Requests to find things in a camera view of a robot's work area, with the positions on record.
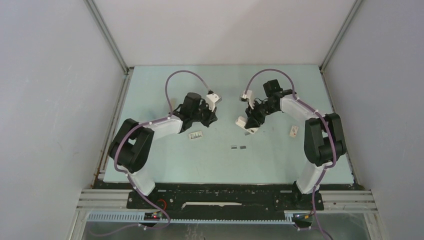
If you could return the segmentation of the white stapler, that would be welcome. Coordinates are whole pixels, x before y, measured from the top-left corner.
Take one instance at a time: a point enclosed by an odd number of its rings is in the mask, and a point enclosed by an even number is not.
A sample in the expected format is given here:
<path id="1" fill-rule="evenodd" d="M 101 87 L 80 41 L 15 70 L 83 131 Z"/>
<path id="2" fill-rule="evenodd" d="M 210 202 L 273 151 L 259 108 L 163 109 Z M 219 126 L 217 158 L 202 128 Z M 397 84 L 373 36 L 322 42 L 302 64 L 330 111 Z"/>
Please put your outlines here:
<path id="1" fill-rule="evenodd" d="M 247 128 L 247 119 L 243 116 L 239 116 L 236 121 L 235 124 L 242 128 L 246 133 L 248 133 L 249 135 L 255 134 L 258 131 L 258 127 L 250 127 Z"/>

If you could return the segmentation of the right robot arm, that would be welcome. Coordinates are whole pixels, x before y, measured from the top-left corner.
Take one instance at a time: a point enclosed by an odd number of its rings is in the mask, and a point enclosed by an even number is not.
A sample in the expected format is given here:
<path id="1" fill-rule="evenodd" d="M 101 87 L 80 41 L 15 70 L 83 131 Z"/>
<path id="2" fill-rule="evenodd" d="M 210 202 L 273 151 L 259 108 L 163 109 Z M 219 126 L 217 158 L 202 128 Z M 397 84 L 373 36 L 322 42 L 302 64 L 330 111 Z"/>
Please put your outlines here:
<path id="1" fill-rule="evenodd" d="M 310 194 L 319 189 L 322 174 L 333 167 L 347 151 L 341 118 L 337 113 L 321 115 L 318 110 L 301 101 L 293 89 L 282 89 L 278 80 L 263 84 L 266 98 L 256 100 L 251 90 L 240 95 L 247 102 L 247 118 L 239 117 L 236 124 L 247 132 L 255 133 L 267 116 L 283 112 L 304 124 L 304 154 L 308 160 L 295 182 L 297 191 L 291 194 L 291 204 L 304 209 L 311 202 Z"/>

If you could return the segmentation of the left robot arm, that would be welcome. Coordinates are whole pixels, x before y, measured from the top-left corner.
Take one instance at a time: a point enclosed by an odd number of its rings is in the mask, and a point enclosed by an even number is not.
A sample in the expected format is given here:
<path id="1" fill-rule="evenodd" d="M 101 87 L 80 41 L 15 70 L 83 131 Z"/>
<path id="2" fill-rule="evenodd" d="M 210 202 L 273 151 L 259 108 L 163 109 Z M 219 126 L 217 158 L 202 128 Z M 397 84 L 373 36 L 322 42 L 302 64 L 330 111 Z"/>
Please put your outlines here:
<path id="1" fill-rule="evenodd" d="M 132 187 L 140 194 L 138 201 L 145 208 L 153 208 L 158 202 L 154 192 L 155 181 L 145 169 L 153 141 L 185 132 L 193 123 L 209 127 L 217 121 L 217 104 L 221 97 L 209 91 L 205 97 L 189 92 L 183 103 L 168 116 L 140 123 L 126 119 L 111 142 L 108 155 L 113 159 L 117 172 L 123 173 Z"/>

